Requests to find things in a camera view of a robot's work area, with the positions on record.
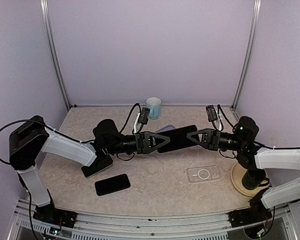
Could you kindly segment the purple-edged black smartphone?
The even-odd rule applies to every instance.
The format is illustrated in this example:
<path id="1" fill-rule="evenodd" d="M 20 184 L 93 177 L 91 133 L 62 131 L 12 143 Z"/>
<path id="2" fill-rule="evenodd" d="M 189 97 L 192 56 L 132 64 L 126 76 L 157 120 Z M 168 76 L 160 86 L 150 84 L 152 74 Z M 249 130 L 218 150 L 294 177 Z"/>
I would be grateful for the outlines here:
<path id="1" fill-rule="evenodd" d="M 167 153 L 180 149 L 190 148 L 196 144 L 187 138 L 188 133 L 196 132 L 196 125 L 189 125 L 181 128 L 176 128 L 168 131 L 158 132 L 159 135 L 169 137 L 170 142 L 160 147 L 158 153 Z"/>

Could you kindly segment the lavender silicone phone case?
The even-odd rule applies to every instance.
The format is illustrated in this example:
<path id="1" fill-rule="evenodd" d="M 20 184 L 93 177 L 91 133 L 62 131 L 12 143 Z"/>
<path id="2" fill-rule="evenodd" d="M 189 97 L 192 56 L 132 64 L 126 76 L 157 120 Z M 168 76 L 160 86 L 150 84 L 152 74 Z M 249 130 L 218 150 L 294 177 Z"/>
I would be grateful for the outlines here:
<path id="1" fill-rule="evenodd" d="M 168 125 L 160 128 L 159 130 L 157 130 L 155 133 L 159 134 L 159 133 L 171 131 L 171 130 L 174 130 L 174 129 L 175 129 L 175 127 L 173 125 L 168 124 Z"/>

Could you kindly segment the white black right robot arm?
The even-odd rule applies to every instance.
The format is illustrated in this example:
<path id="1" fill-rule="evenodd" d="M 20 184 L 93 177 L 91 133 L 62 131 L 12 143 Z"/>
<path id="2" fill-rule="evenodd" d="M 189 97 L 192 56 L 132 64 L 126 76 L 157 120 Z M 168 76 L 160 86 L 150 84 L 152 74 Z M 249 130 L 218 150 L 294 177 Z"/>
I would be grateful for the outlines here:
<path id="1" fill-rule="evenodd" d="M 300 146 L 268 147 L 255 142 L 259 132 L 256 122 L 248 116 L 242 116 L 233 133 L 205 128 L 189 132 L 186 137 L 204 149 L 236 151 L 238 163 L 248 171 L 258 175 L 266 169 L 288 169 L 300 171 Z M 300 200 L 300 177 L 276 187 L 259 191 L 246 210 L 246 218 L 256 222 L 272 207 Z"/>

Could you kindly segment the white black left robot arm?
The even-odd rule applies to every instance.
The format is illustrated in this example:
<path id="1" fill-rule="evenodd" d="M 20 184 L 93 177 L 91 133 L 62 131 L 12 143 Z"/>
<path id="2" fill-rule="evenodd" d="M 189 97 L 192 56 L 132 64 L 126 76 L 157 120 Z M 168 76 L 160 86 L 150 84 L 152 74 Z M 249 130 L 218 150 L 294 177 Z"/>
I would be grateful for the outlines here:
<path id="1" fill-rule="evenodd" d="M 102 120 L 93 129 L 94 140 L 83 142 L 58 132 L 35 115 L 9 136 L 9 162 L 31 194 L 40 214 L 53 223 L 60 211 L 52 205 L 52 197 L 43 185 L 36 158 L 39 153 L 60 156 L 92 169 L 96 174 L 112 164 L 110 155 L 121 153 L 149 154 L 170 143 L 168 136 L 149 131 L 124 135 L 112 119 Z"/>

